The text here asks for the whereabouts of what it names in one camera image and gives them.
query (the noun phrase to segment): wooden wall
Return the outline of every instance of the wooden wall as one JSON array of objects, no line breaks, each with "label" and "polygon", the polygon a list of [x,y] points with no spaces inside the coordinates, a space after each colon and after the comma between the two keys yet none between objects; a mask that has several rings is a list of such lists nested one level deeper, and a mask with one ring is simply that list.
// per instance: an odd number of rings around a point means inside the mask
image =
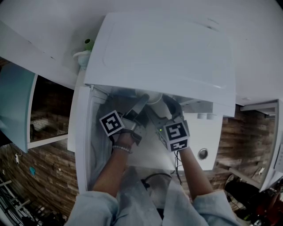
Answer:
[{"label": "wooden wall", "polygon": [[[234,118],[224,118],[215,166],[206,171],[214,190],[224,189],[226,180],[231,173],[227,170],[232,166],[254,180],[261,182],[260,165],[269,160],[274,134],[274,119],[267,119],[257,111],[241,112],[236,106]],[[183,172],[180,172],[183,188],[189,194],[188,185]],[[231,203],[233,210],[238,207]]]},{"label": "wooden wall", "polygon": [[[69,216],[78,194],[76,164],[73,152],[66,150],[67,140],[58,141],[21,153],[8,144],[0,148],[0,170],[4,181],[12,180],[10,187],[22,202],[30,199],[33,207],[44,206],[46,212],[60,212]],[[19,165],[15,154],[19,155]]]}]

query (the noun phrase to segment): wire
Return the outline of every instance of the wire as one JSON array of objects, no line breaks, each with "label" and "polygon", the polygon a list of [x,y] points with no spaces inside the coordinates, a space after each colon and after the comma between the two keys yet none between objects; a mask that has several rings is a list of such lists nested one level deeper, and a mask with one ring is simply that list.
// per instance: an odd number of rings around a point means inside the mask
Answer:
[{"label": "wire", "polygon": [[167,174],[167,173],[153,173],[153,174],[149,175],[147,178],[145,178],[145,182],[146,182],[149,178],[152,178],[152,177],[157,176],[157,175],[164,175],[164,176],[167,176],[167,177],[169,177],[169,178],[172,178],[172,177],[171,177],[169,174]]},{"label": "wire", "polygon": [[6,147],[6,156],[7,156],[7,161],[8,161],[8,167],[7,167],[7,169],[9,169],[10,168],[10,162],[9,162],[9,158],[8,158],[8,149],[7,149],[7,147]]},{"label": "wire", "polygon": [[181,166],[181,165],[179,165],[179,158],[178,158],[178,155],[179,155],[179,151],[177,151],[177,154],[176,153],[174,153],[175,154],[175,169],[176,169],[176,175],[177,175],[177,178],[178,178],[178,180],[180,181],[180,185],[182,185],[183,183],[182,183],[182,180],[181,180],[181,178],[180,178],[180,175],[179,175],[179,172],[178,172],[178,167],[179,166]]},{"label": "wire", "polygon": [[[233,202],[231,201],[231,203],[233,203]],[[233,204],[234,204],[236,207],[238,207],[235,203],[233,203]],[[241,208],[239,208],[239,207],[238,207],[238,209],[241,210]]]},{"label": "wire", "polygon": [[[176,153],[174,153],[174,155],[175,155],[175,158],[178,158],[177,155],[176,155]],[[180,160],[179,158],[178,158],[178,160],[181,162],[181,160]]]},{"label": "wire", "polygon": [[230,196],[227,195],[227,199],[228,199],[228,198],[230,199],[230,200],[228,200],[228,201],[230,201],[231,203],[233,203],[233,202],[232,202],[232,199],[231,199],[231,194],[230,194],[229,192],[227,192],[227,193],[230,195]]},{"label": "wire", "polygon": [[19,155],[18,153],[17,154],[18,154],[18,156],[22,156],[23,155],[22,149],[19,148],[19,150],[21,151],[21,155]]}]

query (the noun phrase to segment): open cabinet door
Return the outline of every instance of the open cabinet door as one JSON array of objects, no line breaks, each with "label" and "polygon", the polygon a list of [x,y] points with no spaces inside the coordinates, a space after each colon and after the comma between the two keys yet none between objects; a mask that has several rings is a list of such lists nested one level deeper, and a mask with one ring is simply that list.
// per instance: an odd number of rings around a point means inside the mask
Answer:
[{"label": "open cabinet door", "polygon": [[0,72],[0,129],[22,151],[27,153],[30,134],[30,98],[37,75],[9,63]]},{"label": "open cabinet door", "polygon": [[79,192],[91,190],[94,181],[107,162],[112,144],[99,123],[99,108],[107,95],[80,83],[75,87],[68,131],[68,150],[75,152]]},{"label": "open cabinet door", "polygon": [[235,73],[226,34],[161,11],[107,14],[84,83],[209,101],[222,115],[234,116]]}]

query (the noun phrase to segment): cable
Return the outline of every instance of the cable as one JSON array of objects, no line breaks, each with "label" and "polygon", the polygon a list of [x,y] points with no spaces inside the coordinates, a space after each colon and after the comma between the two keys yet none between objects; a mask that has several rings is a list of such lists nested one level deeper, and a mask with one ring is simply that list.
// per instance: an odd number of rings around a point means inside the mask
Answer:
[{"label": "cable", "polygon": [[178,172],[178,167],[180,166],[179,162],[178,162],[178,160],[179,160],[178,155],[179,155],[179,151],[177,151],[177,154],[175,155],[175,169],[176,169],[177,178],[180,181],[180,185],[182,185],[183,183],[182,183],[182,180],[181,180],[179,172]]},{"label": "cable", "polygon": [[232,199],[231,199],[231,196],[229,196],[229,195],[227,195],[227,200],[228,200],[228,202],[233,203],[233,202],[232,202]]},{"label": "cable", "polygon": [[6,147],[6,156],[7,156],[7,161],[8,161],[8,169],[10,168],[10,162],[9,162],[9,158],[8,158],[8,149],[7,149],[7,147]]},{"label": "cable", "polygon": [[169,178],[172,178],[172,177],[171,177],[169,174],[167,174],[167,173],[153,173],[153,174],[149,175],[147,178],[145,178],[144,181],[146,182],[149,178],[154,177],[154,176],[156,176],[156,175],[164,175],[164,176],[167,176],[167,177],[169,177]]},{"label": "cable", "polygon": [[167,173],[153,173],[153,174],[149,175],[148,177],[146,177],[145,179],[142,179],[142,180],[141,180],[141,182],[142,182],[142,184],[144,185],[144,187],[145,187],[146,190],[147,190],[148,188],[150,188],[150,184],[148,184],[146,181],[147,181],[148,179],[154,177],[154,176],[157,176],[157,175],[167,176],[167,177],[169,177],[169,178],[172,179],[172,177],[171,177],[169,174],[167,174]]},{"label": "cable", "polygon": [[19,148],[19,150],[21,151],[21,155],[19,155],[18,153],[17,154],[18,154],[18,156],[22,156],[23,155],[22,149]]},{"label": "cable", "polygon": [[[231,203],[233,203],[233,202],[231,201]],[[238,207],[235,203],[233,203],[233,204],[234,204],[236,207]],[[238,207],[238,209],[241,210],[241,208],[239,208],[239,207]]]}]

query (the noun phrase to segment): black cable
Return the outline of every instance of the black cable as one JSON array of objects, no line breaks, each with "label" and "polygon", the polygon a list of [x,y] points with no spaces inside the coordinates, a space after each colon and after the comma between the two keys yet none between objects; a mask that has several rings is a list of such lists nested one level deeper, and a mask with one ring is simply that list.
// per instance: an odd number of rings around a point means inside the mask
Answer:
[{"label": "black cable", "polygon": [[[233,203],[233,202],[231,201],[231,203]],[[234,204],[236,207],[238,207],[235,203],[233,203],[233,204]],[[241,210],[241,208],[239,208],[239,207],[238,207],[238,209]]]},{"label": "black cable", "polygon": [[229,195],[227,195],[227,200],[228,200],[228,202],[233,203],[233,202],[232,202],[232,199],[231,199],[231,196],[229,196]]},{"label": "black cable", "polygon": [[[177,155],[176,155],[176,153],[174,153],[174,155],[175,155],[175,158],[178,158]],[[181,160],[180,160],[179,158],[178,158],[178,160],[181,162]]]},{"label": "black cable", "polygon": [[113,136],[109,136],[109,139],[110,139],[110,141],[112,142],[112,147],[114,146],[114,144],[115,144],[115,140],[114,140],[114,138],[113,138]]},{"label": "black cable", "polygon": [[180,166],[179,162],[178,162],[178,160],[179,160],[178,155],[179,155],[179,151],[177,151],[177,154],[175,154],[175,169],[176,169],[177,178],[180,181],[180,185],[182,185],[183,183],[182,183],[182,180],[181,180],[179,172],[178,172],[178,167]]},{"label": "black cable", "polygon": [[157,176],[157,175],[164,175],[164,176],[167,176],[167,177],[169,177],[169,178],[172,178],[172,177],[171,177],[169,174],[167,174],[167,173],[153,173],[153,174],[149,175],[147,178],[145,178],[144,181],[146,182],[149,178],[154,177],[154,176]]}]

